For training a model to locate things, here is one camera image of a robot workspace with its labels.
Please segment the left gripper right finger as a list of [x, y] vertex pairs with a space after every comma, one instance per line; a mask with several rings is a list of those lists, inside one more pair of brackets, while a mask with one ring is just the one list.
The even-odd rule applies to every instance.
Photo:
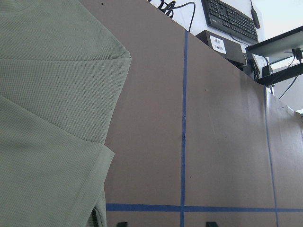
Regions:
[[217, 222], [215, 222], [215, 221], [207, 221], [205, 223], [205, 226], [206, 227], [219, 227], [218, 224], [217, 224]]

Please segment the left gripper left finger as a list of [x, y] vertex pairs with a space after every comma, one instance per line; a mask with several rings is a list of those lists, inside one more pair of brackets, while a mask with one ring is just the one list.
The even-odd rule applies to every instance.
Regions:
[[116, 227], [128, 227], [128, 222], [118, 222]]

